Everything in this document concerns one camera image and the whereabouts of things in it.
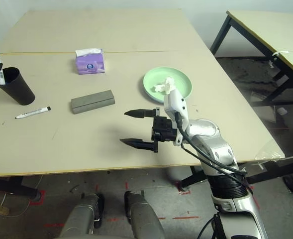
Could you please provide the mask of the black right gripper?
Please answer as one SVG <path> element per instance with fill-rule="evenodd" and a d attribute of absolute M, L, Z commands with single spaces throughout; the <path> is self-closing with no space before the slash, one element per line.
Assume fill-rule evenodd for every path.
<path fill-rule="evenodd" d="M 136 149 L 149 150 L 158 153 L 158 141 L 175 141 L 177 137 L 177 129 L 173 128 L 172 121 L 166 117 L 161 117 L 160 109 L 155 108 L 152 110 L 136 109 L 129 110 L 124 113 L 127 116 L 134 118 L 153 118 L 152 136 L 154 142 L 145 142 L 142 139 L 125 138 L 120 139 L 124 144 L 134 147 Z"/>

